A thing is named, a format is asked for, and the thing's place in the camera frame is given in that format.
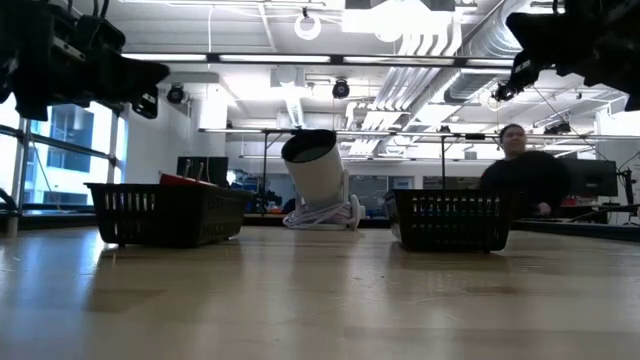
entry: person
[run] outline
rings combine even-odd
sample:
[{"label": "person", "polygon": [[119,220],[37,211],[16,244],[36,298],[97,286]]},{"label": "person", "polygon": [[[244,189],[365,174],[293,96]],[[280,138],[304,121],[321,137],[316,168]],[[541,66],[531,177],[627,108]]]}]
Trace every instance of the person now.
[{"label": "person", "polygon": [[518,124],[505,126],[499,139],[505,158],[487,168],[480,189],[521,193],[519,217],[552,215],[571,188],[565,165],[542,151],[525,151],[527,136]]}]

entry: black shirt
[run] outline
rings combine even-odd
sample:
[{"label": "black shirt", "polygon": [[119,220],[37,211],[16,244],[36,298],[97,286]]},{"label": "black shirt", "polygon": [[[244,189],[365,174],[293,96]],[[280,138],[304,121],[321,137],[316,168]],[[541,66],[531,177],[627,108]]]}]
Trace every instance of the black shirt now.
[{"label": "black shirt", "polygon": [[571,178],[565,165],[552,155],[527,151],[512,160],[499,160],[484,172],[480,189],[522,193],[520,216],[535,215],[538,204],[553,211],[568,195]]}]

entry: basket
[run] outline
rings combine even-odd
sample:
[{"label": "basket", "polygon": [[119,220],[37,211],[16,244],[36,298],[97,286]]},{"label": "basket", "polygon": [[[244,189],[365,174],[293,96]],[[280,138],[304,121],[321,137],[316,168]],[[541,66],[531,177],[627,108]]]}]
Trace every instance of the basket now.
[{"label": "basket", "polygon": [[251,194],[205,185],[86,184],[107,243],[195,247],[240,232]]},{"label": "basket", "polygon": [[499,251],[518,194],[479,190],[392,190],[385,196],[391,231],[407,250]]}]

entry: white cylinder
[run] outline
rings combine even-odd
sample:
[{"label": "white cylinder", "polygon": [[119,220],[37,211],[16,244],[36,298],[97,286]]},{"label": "white cylinder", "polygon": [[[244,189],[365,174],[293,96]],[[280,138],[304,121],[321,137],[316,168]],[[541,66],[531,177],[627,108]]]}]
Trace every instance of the white cylinder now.
[{"label": "white cylinder", "polygon": [[310,209],[343,202],[342,161],[336,134],[329,130],[303,130],[282,147],[289,174]]}]

